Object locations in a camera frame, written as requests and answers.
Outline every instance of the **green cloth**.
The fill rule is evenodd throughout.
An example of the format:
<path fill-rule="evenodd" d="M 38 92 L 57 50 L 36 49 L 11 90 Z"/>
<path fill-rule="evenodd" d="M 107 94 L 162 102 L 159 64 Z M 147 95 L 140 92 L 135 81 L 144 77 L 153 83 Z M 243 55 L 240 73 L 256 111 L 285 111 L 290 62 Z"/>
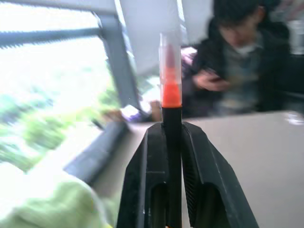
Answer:
<path fill-rule="evenodd" d="M 111 228 L 100 200 L 82 181 L 64 172 L 27 178 L 26 197 L 0 220 L 1 228 Z"/>

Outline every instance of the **person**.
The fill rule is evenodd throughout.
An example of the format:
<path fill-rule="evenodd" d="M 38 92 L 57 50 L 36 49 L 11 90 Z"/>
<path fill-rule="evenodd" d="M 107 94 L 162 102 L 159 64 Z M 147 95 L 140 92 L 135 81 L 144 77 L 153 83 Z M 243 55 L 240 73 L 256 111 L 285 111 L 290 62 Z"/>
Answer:
<path fill-rule="evenodd" d="M 182 79 L 183 116 L 280 109 L 276 79 L 289 56 L 289 32 L 258 0 L 214 0 L 208 38 Z"/>

